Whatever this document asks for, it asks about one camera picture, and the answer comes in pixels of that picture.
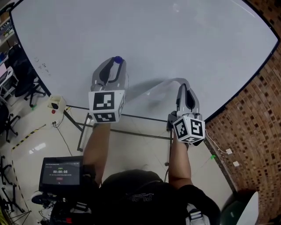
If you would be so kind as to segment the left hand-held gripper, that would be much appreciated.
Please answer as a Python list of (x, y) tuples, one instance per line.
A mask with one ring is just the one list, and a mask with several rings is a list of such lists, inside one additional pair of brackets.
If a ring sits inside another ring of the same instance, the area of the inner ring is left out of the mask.
[(126, 61), (111, 57), (102, 62), (92, 75), (89, 114), (96, 123), (119, 122), (126, 95)]

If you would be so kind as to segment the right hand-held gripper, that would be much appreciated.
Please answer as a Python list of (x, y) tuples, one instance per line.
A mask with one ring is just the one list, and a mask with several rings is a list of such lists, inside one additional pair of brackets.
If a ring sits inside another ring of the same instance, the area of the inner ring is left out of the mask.
[(185, 145), (198, 146), (205, 139), (205, 122), (199, 113), (199, 100), (189, 83), (182, 84), (177, 94), (177, 111), (186, 108), (191, 113), (177, 116), (177, 111), (168, 115), (167, 130), (173, 128), (176, 138)]

